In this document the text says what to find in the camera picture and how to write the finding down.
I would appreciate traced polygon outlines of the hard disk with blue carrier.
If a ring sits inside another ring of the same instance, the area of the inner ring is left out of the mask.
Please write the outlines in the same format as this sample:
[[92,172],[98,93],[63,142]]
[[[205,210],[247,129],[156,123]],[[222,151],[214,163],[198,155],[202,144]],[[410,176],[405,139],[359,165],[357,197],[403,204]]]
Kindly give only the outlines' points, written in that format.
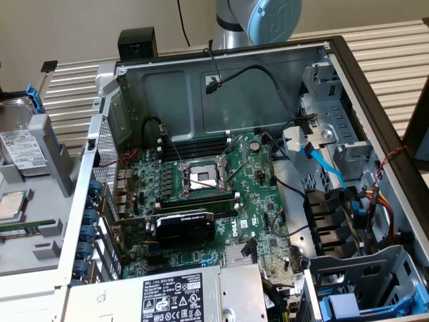
[[28,129],[32,117],[44,112],[39,93],[31,85],[21,92],[0,93],[0,154],[26,177],[48,173],[43,152]]

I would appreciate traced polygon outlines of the empty blue disk carrier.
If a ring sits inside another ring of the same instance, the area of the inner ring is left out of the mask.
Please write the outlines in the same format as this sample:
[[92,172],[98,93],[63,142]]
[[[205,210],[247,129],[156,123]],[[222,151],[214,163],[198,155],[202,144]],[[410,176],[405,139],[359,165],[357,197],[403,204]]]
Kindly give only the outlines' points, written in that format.
[[323,322],[373,322],[429,312],[429,294],[423,284],[417,284],[413,295],[406,295],[395,304],[372,309],[358,308],[351,294],[329,295],[319,302]]

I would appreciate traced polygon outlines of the black RAM slot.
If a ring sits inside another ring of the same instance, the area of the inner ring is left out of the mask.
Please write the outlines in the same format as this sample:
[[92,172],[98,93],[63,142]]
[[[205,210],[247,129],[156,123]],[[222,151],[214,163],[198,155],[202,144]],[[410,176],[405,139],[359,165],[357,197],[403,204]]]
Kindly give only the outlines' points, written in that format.
[[205,196],[213,196],[213,195],[229,195],[229,194],[234,194],[236,195],[237,191],[232,190],[232,191],[227,191],[227,192],[223,192],[223,193],[216,193],[216,192],[211,192],[211,193],[194,193],[194,194],[190,194],[188,196],[180,196],[180,195],[171,195],[171,196],[164,196],[160,199],[160,201],[177,201],[180,199],[190,199],[190,198],[199,198],[199,197],[205,197]]
[[227,144],[225,144],[225,146],[209,146],[209,147],[191,147],[191,148],[179,148],[177,150],[189,150],[189,149],[209,149],[209,150],[216,150],[216,149],[220,149],[220,148],[225,148],[227,146]]
[[204,140],[188,140],[182,142],[174,142],[174,145],[179,148],[191,148],[191,147],[209,147],[209,146],[225,146],[227,139],[225,137],[219,138],[207,138]]
[[239,203],[221,205],[213,211],[214,218],[223,219],[229,217],[236,217],[240,213],[240,210],[241,208]]
[[[221,155],[223,149],[216,150],[189,150],[189,151],[178,151],[183,160],[193,159],[193,158],[203,158],[207,156],[217,156]],[[174,150],[166,150],[162,156],[162,160],[165,162],[177,161],[179,160]]]
[[214,202],[223,202],[235,200],[234,194],[229,195],[213,195],[205,196],[199,198],[190,198],[190,199],[180,199],[177,201],[162,201],[160,204],[163,207],[179,207],[180,205],[190,205],[190,204],[199,204],[199,203],[214,203]]
[[[196,155],[217,155],[220,154],[227,144],[224,142],[214,144],[181,144],[177,145],[176,149],[182,158],[185,156],[196,156]],[[165,158],[178,158],[174,147],[172,145],[157,147],[156,152],[161,152]]]

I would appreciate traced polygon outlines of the silver CPU socket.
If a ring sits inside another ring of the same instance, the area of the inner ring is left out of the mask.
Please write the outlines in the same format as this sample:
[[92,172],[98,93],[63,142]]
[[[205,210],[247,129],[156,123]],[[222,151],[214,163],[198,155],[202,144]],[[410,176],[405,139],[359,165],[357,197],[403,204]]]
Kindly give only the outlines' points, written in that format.
[[[178,189],[178,195],[180,196],[188,196],[194,193],[223,193],[231,190],[229,183],[227,183],[226,186],[223,186],[223,183],[220,181],[220,172],[222,170],[220,167],[219,156],[188,160],[181,164],[178,167],[178,170],[180,172],[180,188]],[[188,177],[192,180],[217,185],[218,188],[213,189],[207,186],[195,184],[184,180],[182,176]]]

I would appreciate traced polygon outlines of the thin metal locking lever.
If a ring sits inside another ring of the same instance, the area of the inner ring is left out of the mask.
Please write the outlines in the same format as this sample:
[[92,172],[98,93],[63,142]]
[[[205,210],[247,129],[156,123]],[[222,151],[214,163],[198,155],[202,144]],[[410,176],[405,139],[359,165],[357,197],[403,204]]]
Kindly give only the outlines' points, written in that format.
[[188,177],[185,177],[185,176],[182,176],[182,178],[183,178],[184,180],[187,180],[187,181],[189,181],[189,182],[193,182],[193,183],[195,183],[195,184],[199,184],[199,185],[202,185],[202,186],[207,186],[207,187],[210,187],[210,188],[213,188],[213,189],[218,188],[218,186],[217,186],[217,185],[208,184],[208,183],[200,182],[200,181],[197,181],[197,180],[192,180],[192,179],[190,179],[190,178],[188,178]]
[[176,148],[176,146],[175,146],[175,144],[174,144],[173,140],[171,139],[171,137],[170,137],[170,135],[169,135],[169,133],[168,133],[168,131],[167,131],[166,127],[165,127],[163,124],[161,124],[161,125],[160,125],[160,133],[161,133],[161,134],[164,134],[164,135],[168,138],[168,141],[170,142],[171,146],[173,147],[173,149],[174,149],[174,151],[175,151],[175,153],[176,153],[176,155],[177,155],[177,157],[178,157],[178,159],[179,159],[180,163],[181,163],[181,164],[183,164],[182,157],[181,157],[181,155],[179,154],[179,152],[178,152],[178,150],[177,150],[177,148]]

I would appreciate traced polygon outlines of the metal socket cover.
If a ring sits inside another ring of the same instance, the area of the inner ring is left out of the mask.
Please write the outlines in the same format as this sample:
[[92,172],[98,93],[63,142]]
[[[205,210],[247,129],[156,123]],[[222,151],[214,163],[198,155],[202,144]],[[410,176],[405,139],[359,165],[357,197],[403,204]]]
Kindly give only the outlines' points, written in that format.
[[[227,154],[233,149],[235,144],[238,143],[239,150],[241,151],[241,163],[239,164],[238,168],[232,171],[232,173],[227,172],[227,166],[229,165],[229,161],[227,160]],[[243,139],[243,135],[239,135],[238,137],[231,139],[227,138],[227,147],[224,149],[222,154],[219,156],[219,162],[221,167],[220,172],[220,181],[223,183],[223,186],[226,186],[227,183],[234,178],[239,171],[246,165],[248,162],[247,159],[247,146],[245,143],[245,140]]]

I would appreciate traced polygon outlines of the green RAM stick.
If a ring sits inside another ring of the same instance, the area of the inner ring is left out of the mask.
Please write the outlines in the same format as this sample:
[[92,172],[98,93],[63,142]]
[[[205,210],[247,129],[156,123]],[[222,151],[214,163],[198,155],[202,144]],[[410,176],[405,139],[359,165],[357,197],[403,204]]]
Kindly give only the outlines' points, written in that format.
[[0,239],[13,239],[19,237],[28,237],[40,234],[40,227],[51,225],[56,222],[55,219],[30,222],[11,222],[0,224]]
[[173,213],[203,210],[211,213],[230,213],[240,208],[241,202],[235,199],[205,199],[157,203],[156,213]]

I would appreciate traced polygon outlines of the green Dell motherboard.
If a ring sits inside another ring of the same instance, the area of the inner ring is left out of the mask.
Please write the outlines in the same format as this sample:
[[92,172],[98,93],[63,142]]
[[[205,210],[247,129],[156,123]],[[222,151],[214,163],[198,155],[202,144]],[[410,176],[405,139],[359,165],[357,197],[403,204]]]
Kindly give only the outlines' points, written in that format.
[[[123,252],[124,278],[137,278],[150,274],[172,272],[187,268],[204,268],[224,264],[227,246],[244,244],[252,249],[263,277],[280,286],[292,285],[292,258],[289,247],[295,229],[286,225],[286,208],[282,203],[281,185],[273,177],[274,164],[283,161],[282,143],[275,136],[258,129],[225,133],[212,138],[234,139],[243,135],[247,146],[248,162],[228,183],[231,191],[237,191],[235,200],[241,202],[236,217],[215,219],[216,236],[212,241],[195,246],[162,248],[149,253],[147,245],[128,246],[123,231],[117,225],[122,219],[157,216],[154,207],[164,196],[178,195],[180,188],[180,161],[165,162],[157,147],[171,145],[168,139],[160,138],[155,146],[141,146],[123,153],[117,173],[116,207],[119,215],[113,224],[113,235]],[[261,145],[253,153],[249,144],[257,141]],[[238,143],[227,154],[230,174],[241,163]]]

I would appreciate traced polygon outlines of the black Nvidia graphics card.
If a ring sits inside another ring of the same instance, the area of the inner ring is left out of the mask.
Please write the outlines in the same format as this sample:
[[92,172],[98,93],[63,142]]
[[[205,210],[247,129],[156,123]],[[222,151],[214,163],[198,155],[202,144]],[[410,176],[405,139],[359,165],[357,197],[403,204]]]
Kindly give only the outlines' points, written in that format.
[[117,225],[128,246],[195,246],[210,242],[216,236],[215,214],[204,210],[122,219]]

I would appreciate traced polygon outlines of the open grey PC case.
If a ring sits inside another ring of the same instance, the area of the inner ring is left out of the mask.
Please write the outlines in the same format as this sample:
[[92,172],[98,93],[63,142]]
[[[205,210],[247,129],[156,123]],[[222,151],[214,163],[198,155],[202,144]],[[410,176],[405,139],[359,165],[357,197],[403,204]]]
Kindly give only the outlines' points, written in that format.
[[[357,117],[375,150],[375,179],[347,183],[321,152],[324,140],[310,124],[315,114],[301,111],[302,76],[307,66],[334,66]],[[267,322],[297,322],[304,272],[316,254],[304,210],[308,189],[351,194],[357,253],[376,254],[401,246],[411,257],[429,290],[429,189],[414,166],[410,149],[402,143],[354,56],[340,37],[275,46],[214,51],[119,62],[112,77],[103,77],[94,102],[80,169],[72,217],[66,232],[70,250],[70,282],[61,322],[74,286],[130,279],[122,276],[123,252],[113,235],[118,220],[117,173],[123,153],[155,146],[163,124],[173,142],[205,139],[226,131],[258,129],[282,143],[285,160],[274,164],[273,177],[281,185],[290,238],[292,285],[280,286],[261,275]],[[82,215],[91,180],[102,183],[98,221],[88,274],[74,279]]]

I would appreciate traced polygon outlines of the silver finned heat sink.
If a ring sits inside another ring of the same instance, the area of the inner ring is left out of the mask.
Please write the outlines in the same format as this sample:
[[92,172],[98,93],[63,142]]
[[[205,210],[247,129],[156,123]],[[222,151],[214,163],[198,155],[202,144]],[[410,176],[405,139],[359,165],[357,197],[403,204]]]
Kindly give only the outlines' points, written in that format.
[[227,268],[256,264],[257,260],[252,249],[246,248],[244,244],[227,246],[225,248],[224,264]]

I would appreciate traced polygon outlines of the black plastic shroud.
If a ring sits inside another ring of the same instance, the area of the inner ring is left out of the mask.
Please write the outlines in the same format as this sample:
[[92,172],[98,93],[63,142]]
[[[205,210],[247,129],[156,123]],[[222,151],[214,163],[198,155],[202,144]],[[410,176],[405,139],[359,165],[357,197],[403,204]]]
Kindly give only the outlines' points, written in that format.
[[308,189],[304,210],[317,255],[346,259],[357,253],[350,193]]

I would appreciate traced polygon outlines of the metal optical drive cage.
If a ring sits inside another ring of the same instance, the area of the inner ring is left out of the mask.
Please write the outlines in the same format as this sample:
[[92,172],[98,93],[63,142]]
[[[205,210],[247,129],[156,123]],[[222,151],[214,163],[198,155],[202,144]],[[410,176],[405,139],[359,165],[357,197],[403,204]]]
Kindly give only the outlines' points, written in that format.
[[307,66],[302,76],[304,90],[301,111],[315,114],[310,124],[318,128],[324,143],[324,158],[352,183],[375,179],[375,150],[333,65],[328,62]]

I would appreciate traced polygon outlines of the black box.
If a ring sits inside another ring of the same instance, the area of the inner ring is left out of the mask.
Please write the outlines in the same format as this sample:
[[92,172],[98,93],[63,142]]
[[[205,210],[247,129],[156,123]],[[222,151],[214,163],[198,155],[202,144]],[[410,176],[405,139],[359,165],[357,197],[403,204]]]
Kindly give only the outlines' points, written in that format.
[[154,27],[122,30],[117,47],[121,61],[156,58],[158,48]]

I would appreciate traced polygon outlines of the grey power supply unit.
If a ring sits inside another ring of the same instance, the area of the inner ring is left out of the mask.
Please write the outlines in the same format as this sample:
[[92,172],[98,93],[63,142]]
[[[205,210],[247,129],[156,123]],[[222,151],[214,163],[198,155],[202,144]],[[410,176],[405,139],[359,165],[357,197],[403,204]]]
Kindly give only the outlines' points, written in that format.
[[255,264],[74,286],[64,322],[267,322]]

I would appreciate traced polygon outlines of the grey parts rack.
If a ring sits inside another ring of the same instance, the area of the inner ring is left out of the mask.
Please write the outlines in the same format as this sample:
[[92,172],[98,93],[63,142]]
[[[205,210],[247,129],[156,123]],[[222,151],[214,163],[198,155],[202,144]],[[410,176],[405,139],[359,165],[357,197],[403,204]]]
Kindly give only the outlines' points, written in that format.
[[56,222],[41,226],[39,235],[0,239],[0,277],[58,267],[80,170],[80,158],[72,156],[66,145],[59,142],[48,115],[34,115],[28,129],[43,152],[48,173],[23,176],[16,165],[7,165],[0,154],[0,198],[5,193],[25,193],[18,218],[0,220],[0,224],[48,219]]

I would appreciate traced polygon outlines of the blue drive caddies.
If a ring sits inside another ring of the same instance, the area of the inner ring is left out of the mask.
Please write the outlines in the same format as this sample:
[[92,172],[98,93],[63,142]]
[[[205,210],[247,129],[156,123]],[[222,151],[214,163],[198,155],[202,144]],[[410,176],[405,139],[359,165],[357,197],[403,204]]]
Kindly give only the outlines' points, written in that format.
[[[423,284],[429,294],[410,255],[401,246],[389,246],[373,255],[347,259],[312,258],[304,272],[296,320],[323,322],[319,302],[329,295],[351,294],[360,310],[372,309],[413,295],[417,284]],[[429,319],[429,312],[378,321],[425,319]]]

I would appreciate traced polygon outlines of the silver CPU chip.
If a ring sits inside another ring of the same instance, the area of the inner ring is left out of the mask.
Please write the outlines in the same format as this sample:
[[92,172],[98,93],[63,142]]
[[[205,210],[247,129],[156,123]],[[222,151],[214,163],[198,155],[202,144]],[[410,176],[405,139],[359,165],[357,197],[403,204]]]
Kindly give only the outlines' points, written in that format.
[[18,218],[25,199],[23,191],[5,193],[0,198],[0,220]]

